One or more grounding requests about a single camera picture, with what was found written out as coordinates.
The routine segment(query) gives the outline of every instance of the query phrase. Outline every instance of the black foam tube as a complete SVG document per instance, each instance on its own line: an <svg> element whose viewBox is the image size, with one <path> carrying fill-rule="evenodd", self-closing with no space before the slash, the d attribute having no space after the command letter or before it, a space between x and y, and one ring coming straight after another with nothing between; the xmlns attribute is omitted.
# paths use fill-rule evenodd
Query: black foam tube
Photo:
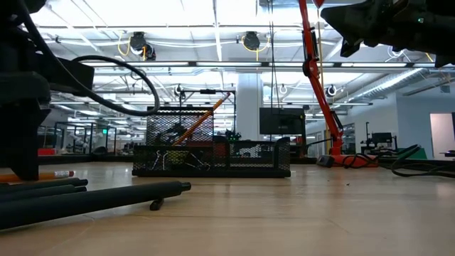
<svg viewBox="0 0 455 256"><path fill-rule="evenodd" d="M43 181L43 182L33 182L33 183L22 183L18 185L10 185L10 186L0 186L0 195L2 193L14 193L18 191L26 191L31 189L39 189L39 188L50 188L54 186L64 186L64 185L73 185L75 187L78 186L86 186L88 184L88 180L86 179L79 179L79 178L62 178L54 181Z"/></svg>
<svg viewBox="0 0 455 256"><path fill-rule="evenodd" d="M0 203L0 230L179 196L190 189L189 182L171 181Z"/></svg>
<svg viewBox="0 0 455 256"><path fill-rule="evenodd" d="M76 192L83 192L87 191L85 187L74 187L73 185L64 185L64 186L55 186L50 188L39 188L39 189L31 189L25 191L17 191L14 193L3 193L0 194L0 203L8 202L8 201L15 201L15 200L23 200L28 198L39 198L43 196L55 196L55 195L63 195L66 193L76 193Z"/></svg>

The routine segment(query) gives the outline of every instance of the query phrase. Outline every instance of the black tripod leg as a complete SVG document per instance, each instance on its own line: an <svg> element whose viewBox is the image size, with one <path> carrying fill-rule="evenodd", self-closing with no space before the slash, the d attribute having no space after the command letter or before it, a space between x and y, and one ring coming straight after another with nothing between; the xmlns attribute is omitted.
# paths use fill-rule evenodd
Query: black tripod leg
<svg viewBox="0 0 455 256"><path fill-rule="evenodd" d="M159 210L163 206L164 198L156 199L155 201L151 202L150 210Z"/></svg>

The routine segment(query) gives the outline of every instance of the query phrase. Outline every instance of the white column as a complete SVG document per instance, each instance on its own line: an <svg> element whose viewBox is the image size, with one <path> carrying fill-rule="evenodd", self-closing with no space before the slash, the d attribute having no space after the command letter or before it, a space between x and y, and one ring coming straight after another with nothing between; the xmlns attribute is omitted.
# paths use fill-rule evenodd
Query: white column
<svg viewBox="0 0 455 256"><path fill-rule="evenodd" d="M259 74L239 74L236 132L241 133L241 140L262 140L259 134L259 108L262 107L263 86Z"/></svg>

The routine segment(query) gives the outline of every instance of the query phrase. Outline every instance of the red object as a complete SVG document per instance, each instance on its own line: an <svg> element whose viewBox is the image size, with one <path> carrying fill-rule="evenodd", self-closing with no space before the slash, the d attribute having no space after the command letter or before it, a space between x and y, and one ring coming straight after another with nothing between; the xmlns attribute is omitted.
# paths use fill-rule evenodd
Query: red object
<svg viewBox="0 0 455 256"><path fill-rule="evenodd" d="M55 155L55 149L38 149L39 156L53 156Z"/></svg>
<svg viewBox="0 0 455 256"><path fill-rule="evenodd" d="M321 7L324 1L325 0L313 0L314 4L317 7ZM316 42L314 42L313 36L311 35L314 28L310 27L306 0L299 0L299 5L302 22L304 25L304 50L307 52L306 60L304 62L304 74L310 80L314 94L316 95L316 99L319 102L319 106L321 107L324 118L326 119L328 129L330 130L332 136L333 146L329 151L330 155L341 155L341 147L343 146L343 130L340 130L338 128L336 121L331 113L331 108L328 105L326 98L324 97L324 89L319 82L319 59L317 58L314 50Z"/></svg>
<svg viewBox="0 0 455 256"><path fill-rule="evenodd" d="M378 160L374 161L374 163L368 163L365 159L360 157L354 157L354 155L338 155L332 156L335 161L333 163L333 167L337 166L350 166L356 167L379 167Z"/></svg>
<svg viewBox="0 0 455 256"><path fill-rule="evenodd" d="M320 8L325 1L326 0L313 0L313 3L317 8Z"/></svg>

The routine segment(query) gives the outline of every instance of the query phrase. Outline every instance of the wooden floor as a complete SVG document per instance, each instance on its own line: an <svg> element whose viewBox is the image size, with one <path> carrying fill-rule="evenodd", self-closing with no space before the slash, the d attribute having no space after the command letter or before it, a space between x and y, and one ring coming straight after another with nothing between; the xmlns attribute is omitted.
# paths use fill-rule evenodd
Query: wooden floor
<svg viewBox="0 0 455 256"><path fill-rule="evenodd" d="M74 170L89 190L172 178L132 178L131 164ZM293 166L291 178L181 178L168 199L0 232L0 255L455 255L455 181L384 169Z"/></svg>

